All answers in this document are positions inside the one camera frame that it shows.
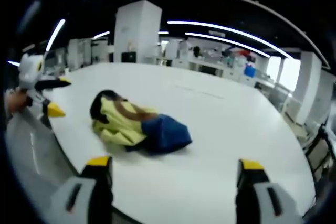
white table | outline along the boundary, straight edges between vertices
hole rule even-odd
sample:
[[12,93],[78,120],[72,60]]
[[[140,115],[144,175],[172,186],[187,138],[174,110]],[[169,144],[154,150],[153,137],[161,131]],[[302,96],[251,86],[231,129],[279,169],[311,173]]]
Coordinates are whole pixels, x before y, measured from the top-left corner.
[[[234,224],[240,158],[264,165],[301,215],[311,206],[314,184],[299,142],[257,90],[199,72],[134,63],[100,63],[68,78],[71,86],[50,94],[67,113],[50,119],[59,144],[79,172],[92,157],[114,157],[113,205],[131,218],[143,224]],[[193,143],[158,157],[105,147],[89,115],[103,89],[176,118],[188,126]]]

cloth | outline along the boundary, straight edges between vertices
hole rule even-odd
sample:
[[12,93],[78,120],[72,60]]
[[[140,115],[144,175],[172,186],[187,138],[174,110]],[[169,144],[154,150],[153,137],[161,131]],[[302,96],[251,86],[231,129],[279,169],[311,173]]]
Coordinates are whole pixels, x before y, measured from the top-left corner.
[[[113,93],[107,97],[106,92],[98,94],[90,110],[93,130],[103,141],[123,145],[127,151],[145,149],[150,154],[173,152],[192,142],[187,127],[170,116],[139,108],[125,99],[117,102]],[[118,104],[125,111],[120,111]],[[128,118],[129,112],[141,119]]]

yellow cloth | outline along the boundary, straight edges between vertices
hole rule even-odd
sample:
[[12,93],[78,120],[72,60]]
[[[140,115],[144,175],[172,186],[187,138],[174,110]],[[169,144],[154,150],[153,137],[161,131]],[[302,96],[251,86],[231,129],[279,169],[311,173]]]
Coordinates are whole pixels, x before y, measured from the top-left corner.
[[[129,112],[136,113],[130,102],[124,101],[121,104]],[[141,109],[147,113],[154,113],[149,108]],[[103,141],[133,146],[146,138],[146,135],[142,133],[141,122],[125,118],[115,108],[113,101],[102,97],[100,112],[106,115],[109,123],[103,124],[100,121],[93,120],[92,127]]]

human hand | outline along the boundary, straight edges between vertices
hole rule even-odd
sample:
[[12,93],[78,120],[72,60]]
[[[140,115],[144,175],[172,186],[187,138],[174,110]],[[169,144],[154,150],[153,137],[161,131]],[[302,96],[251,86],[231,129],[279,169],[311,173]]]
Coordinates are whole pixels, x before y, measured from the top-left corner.
[[8,110],[15,113],[23,110],[27,106],[27,94],[25,91],[17,90],[7,96]]

black ceiling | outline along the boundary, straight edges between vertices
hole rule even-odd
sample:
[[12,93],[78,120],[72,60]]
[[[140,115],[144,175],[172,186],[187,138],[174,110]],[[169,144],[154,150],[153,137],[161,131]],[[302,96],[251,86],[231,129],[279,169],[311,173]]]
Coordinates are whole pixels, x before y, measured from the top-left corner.
[[[33,0],[12,0],[12,18],[19,21]],[[61,18],[66,24],[57,37],[54,47],[65,45],[71,38],[92,37],[106,30],[113,37],[115,13],[118,7],[137,0],[40,0],[39,14],[20,36],[19,45],[49,39]],[[149,0],[163,9],[162,29],[173,36],[185,31],[208,33],[208,28],[167,25],[167,20],[192,20],[228,26],[254,34],[278,47],[299,47],[313,50],[311,45],[293,28],[269,12],[239,0]],[[274,9],[305,31],[334,67],[332,40],[335,21],[330,0],[257,0]],[[252,47],[265,48],[260,43],[226,33],[228,39]]]

